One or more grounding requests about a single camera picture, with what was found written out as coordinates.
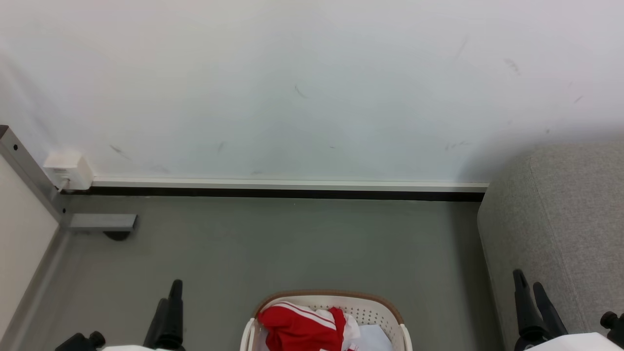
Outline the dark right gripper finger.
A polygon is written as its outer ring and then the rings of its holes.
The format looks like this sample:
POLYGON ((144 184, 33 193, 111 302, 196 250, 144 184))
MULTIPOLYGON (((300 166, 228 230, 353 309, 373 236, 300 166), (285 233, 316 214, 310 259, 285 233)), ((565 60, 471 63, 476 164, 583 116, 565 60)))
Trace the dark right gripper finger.
POLYGON ((550 337, 561 337, 568 335, 568 330, 562 322, 559 313, 555 309, 553 303, 550 301, 543 285, 540 282, 533 284, 533 295, 539 313, 542 316, 544 325, 550 335, 550 337))
POLYGON ((548 341, 549 333, 533 302, 530 285, 521 269, 513 271, 514 298, 518 339, 516 345, 539 345, 548 341))

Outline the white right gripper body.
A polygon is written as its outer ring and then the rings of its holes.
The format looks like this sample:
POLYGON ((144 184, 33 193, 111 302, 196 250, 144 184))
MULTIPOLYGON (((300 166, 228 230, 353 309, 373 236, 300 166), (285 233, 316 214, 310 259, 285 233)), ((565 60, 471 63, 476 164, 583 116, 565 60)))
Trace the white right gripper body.
POLYGON ((522 342, 517 345, 518 351, 622 351, 615 344, 599 333, 568 334, 538 344, 522 342))

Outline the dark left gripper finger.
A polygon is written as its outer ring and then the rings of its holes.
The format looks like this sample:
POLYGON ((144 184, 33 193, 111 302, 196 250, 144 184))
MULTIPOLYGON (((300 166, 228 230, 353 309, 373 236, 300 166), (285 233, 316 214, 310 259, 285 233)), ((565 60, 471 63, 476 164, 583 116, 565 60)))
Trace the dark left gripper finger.
POLYGON ((154 317, 150 322, 147 335, 143 341, 143 346, 145 348, 156 348, 156 343, 161 336, 167 313, 169 313, 169 300, 167 298, 161 298, 156 308, 154 317))
POLYGON ((174 280, 161 330, 161 349, 178 350, 183 344, 183 282, 174 280))

